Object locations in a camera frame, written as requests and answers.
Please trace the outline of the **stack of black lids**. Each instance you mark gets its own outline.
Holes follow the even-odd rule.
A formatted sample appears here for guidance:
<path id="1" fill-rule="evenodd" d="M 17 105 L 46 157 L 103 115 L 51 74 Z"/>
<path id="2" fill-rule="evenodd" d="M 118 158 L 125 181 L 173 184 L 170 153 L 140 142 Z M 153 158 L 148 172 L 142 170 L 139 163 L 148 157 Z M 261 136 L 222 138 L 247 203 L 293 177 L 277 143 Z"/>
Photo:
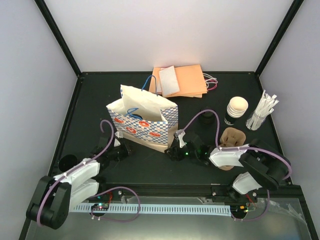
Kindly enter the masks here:
<path id="1" fill-rule="evenodd" d="M 199 116 L 199 121 L 204 125 L 211 125 L 216 122 L 216 116 L 213 112 L 208 110 L 213 110 L 211 107 L 203 107 L 200 109 L 201 111 L 206 110 L 205 112 L 201 113 Z"/>

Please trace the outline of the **brown cardboard cup carrier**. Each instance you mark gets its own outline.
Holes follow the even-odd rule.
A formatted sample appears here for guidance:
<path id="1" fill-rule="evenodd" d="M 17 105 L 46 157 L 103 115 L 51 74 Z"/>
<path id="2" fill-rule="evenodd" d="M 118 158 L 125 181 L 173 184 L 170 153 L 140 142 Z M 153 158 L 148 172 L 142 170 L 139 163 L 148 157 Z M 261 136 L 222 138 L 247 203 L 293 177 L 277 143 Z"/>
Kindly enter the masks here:
<path id="1" fill-rule="evenodd" d="M 220 137 L 220 147 L 239 147 L 244 144 L 246 135 L 243 131 L 227 127 Z"/>

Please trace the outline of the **blue checkered paper bag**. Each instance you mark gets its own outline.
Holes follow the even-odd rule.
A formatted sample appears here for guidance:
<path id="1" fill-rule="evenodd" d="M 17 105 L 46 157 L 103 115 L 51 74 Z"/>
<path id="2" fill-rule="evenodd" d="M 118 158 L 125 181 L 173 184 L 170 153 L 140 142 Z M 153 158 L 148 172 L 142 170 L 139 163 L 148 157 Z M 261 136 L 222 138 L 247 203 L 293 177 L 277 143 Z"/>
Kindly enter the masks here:
<path id="1" fill-rule="evenodd" d="M 178 105 L 144 87 L 120 86 L 121 98 L 106 106 L 117 131 L 123 137 L 164 153 L 178 130 Z M 143 120 L 129 117 L 138 114 Z"/>

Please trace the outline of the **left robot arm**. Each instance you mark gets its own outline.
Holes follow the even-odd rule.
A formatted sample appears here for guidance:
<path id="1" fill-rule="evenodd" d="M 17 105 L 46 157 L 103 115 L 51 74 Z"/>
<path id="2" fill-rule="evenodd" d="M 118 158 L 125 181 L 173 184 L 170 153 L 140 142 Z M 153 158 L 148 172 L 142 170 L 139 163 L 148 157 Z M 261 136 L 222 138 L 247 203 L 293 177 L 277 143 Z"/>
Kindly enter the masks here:
<path id="1" fill-rule="evenodd" d="M 61 174 L 40 178 L 27 207 L 26 218 L 56 230 L 78 204 L 91 197 L 103 199 L 108 188 L 95 177 L 111 161 L 123 161 L 133 153 L 129 141 L 124 138 L 108 139 L 107 147 L 97 146 L 89 158 L 76 161 L 74 166 Z"/>

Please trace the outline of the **stack of paper cups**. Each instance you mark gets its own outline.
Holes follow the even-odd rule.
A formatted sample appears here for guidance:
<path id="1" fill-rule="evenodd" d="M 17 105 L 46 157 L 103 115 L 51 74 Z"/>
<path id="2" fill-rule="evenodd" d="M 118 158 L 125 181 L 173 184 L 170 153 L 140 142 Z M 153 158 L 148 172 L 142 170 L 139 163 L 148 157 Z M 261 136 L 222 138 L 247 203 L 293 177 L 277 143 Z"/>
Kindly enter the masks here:
<path id="1" fill-rule="evenodd" d="M 241 118 L 249 107 L 249 103 L 247 100 L 240 96 L 235 96 L 230 99 L 226 113 L 224 116 L 224 122 L 232 126 L 237 121 L 237 119 Z"/>

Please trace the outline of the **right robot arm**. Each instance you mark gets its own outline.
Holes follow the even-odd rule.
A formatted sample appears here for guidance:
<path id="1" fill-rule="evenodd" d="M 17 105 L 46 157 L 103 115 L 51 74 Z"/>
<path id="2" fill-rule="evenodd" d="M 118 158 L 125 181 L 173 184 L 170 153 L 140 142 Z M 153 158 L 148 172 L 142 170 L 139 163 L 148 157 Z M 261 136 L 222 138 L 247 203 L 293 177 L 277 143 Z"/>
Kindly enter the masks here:
<path id="1" fill-rule="evenodd" d="M 249 144 L 231 147 L 205 145 L 198 136 L 189 141 L 184 141 L 179 136 L 175 141 L 177 144 L 164 151 L 173 161 L 192 158 L 206 166 L 245 169 L 227 189 L 228 198 L 234 202 L 261 188 L 275 191 L 281 181 L 292 173 L 290 161 L 258 139 Z"/>

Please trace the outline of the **jar of straws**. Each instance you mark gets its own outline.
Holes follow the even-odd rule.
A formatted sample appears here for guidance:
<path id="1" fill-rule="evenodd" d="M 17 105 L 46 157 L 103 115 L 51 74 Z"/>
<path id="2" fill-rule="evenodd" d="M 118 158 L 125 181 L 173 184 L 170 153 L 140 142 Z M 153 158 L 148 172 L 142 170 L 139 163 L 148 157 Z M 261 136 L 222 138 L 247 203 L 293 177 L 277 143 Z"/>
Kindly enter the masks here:
<path id="1" fill-rule="evenodd" d="M 246 127 L 251 131 L 256 131 L 273 111 L 278 104 L 277 95 L 269 95 L 264 90 L 262 96 L 250 117 L 246 121 Z"/>

